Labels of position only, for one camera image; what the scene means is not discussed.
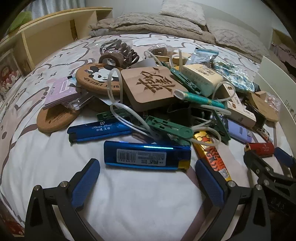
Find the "purple lighter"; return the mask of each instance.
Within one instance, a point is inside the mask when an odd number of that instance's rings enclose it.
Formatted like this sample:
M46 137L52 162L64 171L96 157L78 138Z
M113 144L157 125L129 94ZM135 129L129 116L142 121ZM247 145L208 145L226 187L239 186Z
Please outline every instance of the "purple lighter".
M244 126L227 119L228 122L228 132L229 135L242 142L242 143L251 143L252 142L252 131L248 130Z

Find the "framed picture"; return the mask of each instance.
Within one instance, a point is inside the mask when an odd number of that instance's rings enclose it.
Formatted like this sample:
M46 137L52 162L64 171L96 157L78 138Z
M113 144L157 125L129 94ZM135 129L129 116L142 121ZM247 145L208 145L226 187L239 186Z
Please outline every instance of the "framed picture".
M8 91L23 77L13 56L13 50L8 50L0 57L0 98L6 98Z

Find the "teal pen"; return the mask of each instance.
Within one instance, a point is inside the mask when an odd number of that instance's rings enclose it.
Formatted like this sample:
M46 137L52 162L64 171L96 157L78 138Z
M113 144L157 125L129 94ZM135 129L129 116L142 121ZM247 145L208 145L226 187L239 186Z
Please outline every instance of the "teal pen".
M196 95L193 93L183 92L181 90L175 90L174 96L180 100L185 100L185 101L189 101L197 104L211 105L211 106L216 106L216 107L225 109L224 104L222 104L221 102L216 100L211 100L207 97Z

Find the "notebook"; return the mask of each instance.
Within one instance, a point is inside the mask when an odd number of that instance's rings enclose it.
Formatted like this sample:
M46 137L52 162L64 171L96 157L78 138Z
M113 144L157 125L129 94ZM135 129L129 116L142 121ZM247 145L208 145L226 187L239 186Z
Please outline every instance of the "notebook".
M77 98L80 93L76 90L76 79L73 76L64 77L56 80L48 95L46 96L43 109L48 109L64 101Z

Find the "panda illustration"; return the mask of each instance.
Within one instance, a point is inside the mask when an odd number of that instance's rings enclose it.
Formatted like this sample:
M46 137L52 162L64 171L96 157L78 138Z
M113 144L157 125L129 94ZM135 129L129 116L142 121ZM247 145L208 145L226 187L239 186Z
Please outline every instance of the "panda illustration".
M85 72L89 73L89 77L99 82L107 82L110 71L114 68L112 65L105 65L99 69L97 66L91 66L90 69L86 69ZM117 72L113 72L111 81L119 81Z

